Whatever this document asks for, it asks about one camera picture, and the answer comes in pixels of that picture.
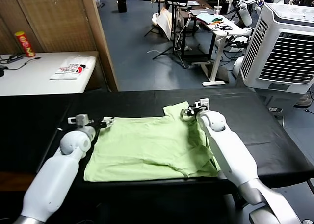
white table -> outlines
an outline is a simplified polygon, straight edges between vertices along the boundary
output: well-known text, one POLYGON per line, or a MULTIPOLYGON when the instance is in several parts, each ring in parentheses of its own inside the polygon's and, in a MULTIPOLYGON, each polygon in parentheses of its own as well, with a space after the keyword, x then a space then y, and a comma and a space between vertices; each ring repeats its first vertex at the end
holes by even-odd
MULTIPOLYGON (((246 32, 240 28, 239 26, 237 26, 235 23, 233 23, 232 21, 230 21, 229 19, 223 17, 223 23, 227 24, 229 26, 232 27, 232 30, 217 30, 214 31, 212 30, 212 28, 215 25, 207 25, 207 27, 211 30, 211 32, 216 36, 216 41, 218 43, 218 50, 217 50, 217 55, 216 55, 216 59, 211 71, 211 75, 208 78, 209 81, 208 82, 203 82, 202 85, 203 86, 212 86, 212 85, 224 85, 225 82, 224 81, 216 81, 216 76, 217 76, 217 72, 218 72, 218 68, 220 65, 220 59, 221 56, 223 54, 223 50, 226 44, 226 38, 227 36, 232 36, 232 35, 245 35, 246 32)), ((208 69, 206 67, 206 65, 204 63, 201 63, 201 67, 202 70, 204 71, 204 73, 206 74, 206 76, 208 76, 208 69)))
MULTIPOLYGON (((36 57, 41 59, 33 60, 16 71, 4 71, 4 76, 0 77, 0 96, 82 93, 95 66, 98 65, 100 68, 97 51, 36 53, 36 57), (75 80, 50 80, 63 61, 72 56, 93 56, 94 59, 75 80)), ((19 68, 29 59, 31 58, 24 57, 14 63, 3 65, 8 68, 19 68)))

wooden partition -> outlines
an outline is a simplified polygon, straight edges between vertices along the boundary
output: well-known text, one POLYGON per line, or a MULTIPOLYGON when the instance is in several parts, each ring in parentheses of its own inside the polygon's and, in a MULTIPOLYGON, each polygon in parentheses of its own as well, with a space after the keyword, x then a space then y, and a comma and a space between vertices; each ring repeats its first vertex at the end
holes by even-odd
POLYGON ((35 52, 98 51, 108 87, 118 91, 95 0, 0 0, 0 54, 21 51, 17 31, 35 52))

red chip can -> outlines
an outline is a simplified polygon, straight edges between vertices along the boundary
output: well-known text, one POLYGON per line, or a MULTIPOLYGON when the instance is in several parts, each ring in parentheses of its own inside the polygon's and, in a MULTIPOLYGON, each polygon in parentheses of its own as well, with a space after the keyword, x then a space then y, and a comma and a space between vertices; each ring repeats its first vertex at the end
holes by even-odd
POLYGON ((35 52, 33 51, 25 33, 23 31, 18 31, 15 33, 15 36, 18 38, 18 41, 21 44, 26 56, 27 57, 35 56, 35 52))

black table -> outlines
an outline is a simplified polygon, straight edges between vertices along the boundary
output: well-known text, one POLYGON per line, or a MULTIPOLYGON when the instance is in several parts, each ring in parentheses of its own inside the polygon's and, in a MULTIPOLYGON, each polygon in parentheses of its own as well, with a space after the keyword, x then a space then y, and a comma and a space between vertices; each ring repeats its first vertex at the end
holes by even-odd
POLYGON ((36 173, 74 95, 2 96, 0 171, 36 173))
MULTIPOLYGON (((314 175, 313 165, 306 159, 275 118, 261 103, 258 96, 247 88, 166 90, 140 92, 93 92, 77 95, 67 112, 67 116, 87 113, 90 119, 103 116, 152 117, 163 116, 162 108, 167 105, 188 101, 194 103, 200 98, 210 98, 210 108, 221 112, 235 131, 258 165, 258 175, 262 182, 271 188, 304 182, 314 175)), ((62 124, 66 130, 66 118, 62 124)), ((52 156, 63 136, 58 132, 48 152, 52 156)), ((106 198, 128 191, 165 191, 179 189, 215 190, 222 194, 236 192, 228 180, 199 177, 184 179, 162 179, 129 182, 85 182, 83 173, 91 156, 92 149, 81 160, 78 175, 70 193, 80 193, 80 197, 106 198)))

t-shirt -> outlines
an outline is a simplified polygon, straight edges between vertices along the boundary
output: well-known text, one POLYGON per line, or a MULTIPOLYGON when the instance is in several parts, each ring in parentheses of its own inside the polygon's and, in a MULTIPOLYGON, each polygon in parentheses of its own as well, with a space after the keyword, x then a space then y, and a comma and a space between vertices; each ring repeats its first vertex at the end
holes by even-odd
POLYGON ((115 118, 101 129, 85 181, 134 181, 217 176, 218 164, 188 102, 163 108, 164 117, 115 118))

